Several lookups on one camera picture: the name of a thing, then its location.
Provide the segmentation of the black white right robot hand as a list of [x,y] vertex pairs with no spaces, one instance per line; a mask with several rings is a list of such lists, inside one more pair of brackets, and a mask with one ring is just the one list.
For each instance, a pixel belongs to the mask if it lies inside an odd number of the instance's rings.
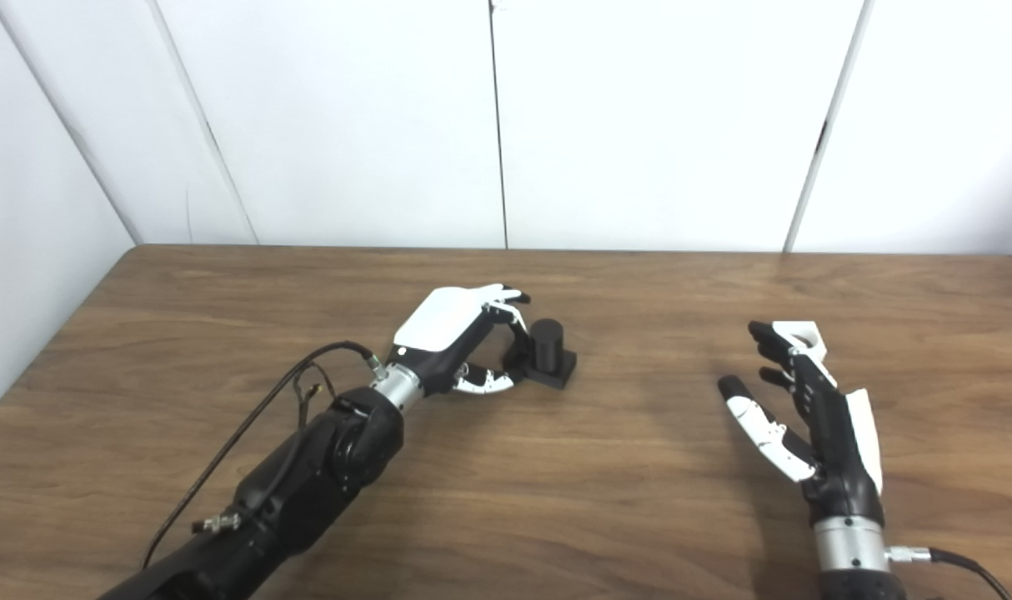
[[812,524],[850,518],[883,527],[882,458],[868,392],[843,392],[831,376],[815,322],[749,322],[749,335],[772,363],[760,378],[789,393],[808,433],[778,421],[735,375],[716,382],[732,418],[778,472],[800,485]]

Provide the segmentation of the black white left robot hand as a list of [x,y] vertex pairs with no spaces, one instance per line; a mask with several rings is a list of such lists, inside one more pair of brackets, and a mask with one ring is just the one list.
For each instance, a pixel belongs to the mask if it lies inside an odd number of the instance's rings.
[[[502,283],[436,288],[395,332],[388,365],[412,373],[426,398],[452,390],[477,395],[509,390],[527,377],[529,331],[520,303],[530,303],[530,296]],[[502,366],[469,361],[499,324],[514,335]]]

